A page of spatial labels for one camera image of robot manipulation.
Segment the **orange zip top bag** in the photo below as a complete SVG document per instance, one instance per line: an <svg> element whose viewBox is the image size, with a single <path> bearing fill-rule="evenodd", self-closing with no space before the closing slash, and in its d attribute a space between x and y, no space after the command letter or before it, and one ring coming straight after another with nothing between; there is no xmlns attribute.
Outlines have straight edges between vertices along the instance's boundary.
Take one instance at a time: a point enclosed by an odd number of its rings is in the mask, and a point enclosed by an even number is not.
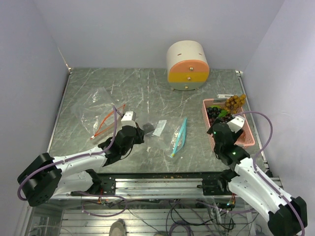
<svg viewBox="0 0 315 236"><path fill-rule="evenodd" d="M93 88L79 98L71 112L87 130L90 139L107 132L122 118L126 104L114 100L104 87Z"/></svg>

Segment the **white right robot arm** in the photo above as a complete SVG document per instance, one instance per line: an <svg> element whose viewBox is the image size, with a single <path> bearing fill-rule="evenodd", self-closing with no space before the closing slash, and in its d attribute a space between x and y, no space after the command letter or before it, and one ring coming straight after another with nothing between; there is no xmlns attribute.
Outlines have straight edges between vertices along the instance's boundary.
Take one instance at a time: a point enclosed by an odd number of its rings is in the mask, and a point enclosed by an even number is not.
<svg viewBox="0 0 315 236"><path fill-rule="evenodd" d="M241 117L230 122L218 118L207 131L214 139L216 158L229 167L217 182L218 191L241 197L265 219L273 235L304 235L308 225L306 202L275 184L254 159L235 144L243 132L243 124Z"/></svg>

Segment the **fake dark blue grape bunch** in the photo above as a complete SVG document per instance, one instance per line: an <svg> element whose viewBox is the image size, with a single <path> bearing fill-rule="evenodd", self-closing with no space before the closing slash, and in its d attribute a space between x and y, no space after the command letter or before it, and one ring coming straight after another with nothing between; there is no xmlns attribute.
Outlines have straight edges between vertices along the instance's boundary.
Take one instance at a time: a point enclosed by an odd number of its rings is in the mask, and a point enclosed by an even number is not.
<svg viewBox="0 0 315 236"><path fill-rule="evenodd" d="M218 106L210 106L206 108L208 118L218 118L222 112L222 108Z"/></svg>

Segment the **fake green vegetable piece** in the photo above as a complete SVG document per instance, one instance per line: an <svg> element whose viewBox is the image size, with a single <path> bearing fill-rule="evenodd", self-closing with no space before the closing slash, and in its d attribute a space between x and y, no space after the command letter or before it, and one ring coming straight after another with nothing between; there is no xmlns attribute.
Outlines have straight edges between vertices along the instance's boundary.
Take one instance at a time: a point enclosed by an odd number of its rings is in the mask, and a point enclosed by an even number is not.
<svg viewBox="0 0 315 236"><path fill-rule="evenodd" d="M221 110L220 114L218 115L218 117L225 117L228 114L228 111L226 110Z"/></svg>

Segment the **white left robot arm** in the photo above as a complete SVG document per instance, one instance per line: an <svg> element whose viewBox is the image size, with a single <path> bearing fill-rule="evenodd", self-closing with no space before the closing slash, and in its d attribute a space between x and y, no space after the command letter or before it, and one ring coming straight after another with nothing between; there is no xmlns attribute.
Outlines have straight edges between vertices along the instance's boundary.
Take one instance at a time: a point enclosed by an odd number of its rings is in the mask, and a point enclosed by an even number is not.
<svg viewBox="0 0 315 236"><path fill-rule="evenodd" d="M95 195L102 188L96 171L120 161L134 145L144 143L144 136L135 123L124 125L114 137L81 153L55 157L42 153L18 176L18 198L36 207L68 192Z"/></svg>

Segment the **fake dark purple fruit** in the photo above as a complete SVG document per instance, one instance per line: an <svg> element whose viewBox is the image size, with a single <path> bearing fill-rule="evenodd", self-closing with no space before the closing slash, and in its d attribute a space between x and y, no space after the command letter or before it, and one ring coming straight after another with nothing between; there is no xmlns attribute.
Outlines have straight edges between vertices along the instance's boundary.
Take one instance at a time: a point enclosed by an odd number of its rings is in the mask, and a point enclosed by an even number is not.
<svg viewBox="0 0 315 236"><path fill-rule="evenodd" d="M146 123L142 127L145 134L153 133L155 131L155 127L151 123Z"/></svg>

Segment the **fake brown longan bunch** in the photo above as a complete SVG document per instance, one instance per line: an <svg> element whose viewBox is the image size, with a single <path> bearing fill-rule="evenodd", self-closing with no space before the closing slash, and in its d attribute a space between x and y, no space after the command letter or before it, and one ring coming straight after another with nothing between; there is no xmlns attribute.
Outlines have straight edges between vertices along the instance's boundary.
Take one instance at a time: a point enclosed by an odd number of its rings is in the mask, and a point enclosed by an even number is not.
<svg viewBox="0 0 315 236"><path fill-rule="evenodd" d="M245 104L246 95L233 95L226 99L223 109L230 114L236 114L238 110Z"/></svg>

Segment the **blue zip top bag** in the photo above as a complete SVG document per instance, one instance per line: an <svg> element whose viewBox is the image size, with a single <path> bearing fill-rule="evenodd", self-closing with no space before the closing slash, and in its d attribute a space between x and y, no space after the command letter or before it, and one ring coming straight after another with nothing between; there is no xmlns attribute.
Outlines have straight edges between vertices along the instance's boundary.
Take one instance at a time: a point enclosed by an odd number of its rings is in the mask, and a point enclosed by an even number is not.
<svg viewBox="0 0 315 236"><path fill-rule="evenodd" d="M155 127L155 131L145 134L145 143L148 147L160 149L166 156L173 158L186 142L187 122L187 118L147 121L146 123L151 123Z"/></svg>

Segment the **fake purple grape bunch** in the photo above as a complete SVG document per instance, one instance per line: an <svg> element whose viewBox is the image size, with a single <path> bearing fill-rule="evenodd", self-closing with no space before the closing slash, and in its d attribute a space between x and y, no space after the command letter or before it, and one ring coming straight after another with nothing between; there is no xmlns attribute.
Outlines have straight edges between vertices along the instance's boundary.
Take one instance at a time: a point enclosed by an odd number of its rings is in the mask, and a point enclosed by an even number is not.
<svg viewBox="0 0 315 236"><path fill-rule="evenodd" d="M233 119L233 117L217 117L217 118L211 118L209 119L209 124L210 126L213 126L214 124L223 122L223 123L228 123Z"/></svg>

